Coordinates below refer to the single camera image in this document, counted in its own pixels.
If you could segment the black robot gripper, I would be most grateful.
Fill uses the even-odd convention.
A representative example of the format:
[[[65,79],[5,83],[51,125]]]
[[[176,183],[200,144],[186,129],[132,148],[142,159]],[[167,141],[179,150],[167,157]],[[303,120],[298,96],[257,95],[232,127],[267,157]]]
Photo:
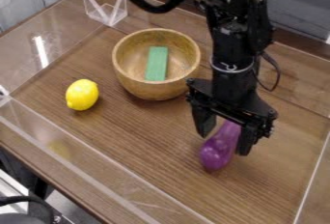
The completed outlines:
[[[204,138],[216,124],[216,117],[241,126],[237,154],[249,155],[262,137],[270,137],[278,113],[257,91],[259,64],[211,67],[211,78],[188,78],[187,101],[198,134]]]

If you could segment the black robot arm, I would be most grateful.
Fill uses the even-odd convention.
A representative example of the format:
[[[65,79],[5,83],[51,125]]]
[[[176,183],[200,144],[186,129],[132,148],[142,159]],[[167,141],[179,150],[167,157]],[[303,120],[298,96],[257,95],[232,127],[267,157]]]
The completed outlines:
[[[212,77],[186,80],[195,127],[198,134],[206,136],[218,117],[238,124],[237,153],[247,155],[259,139],[271,135],[278,117],[257,92],[262,86],[258,79],[261,62],[275,63],[266,52],[275,31],[269,17],[269,0],[192,1],[204,12],[212,40]],[[166,14],[184,0],[168,0],[159,6],[146,0],[130,2],[151,14]]]

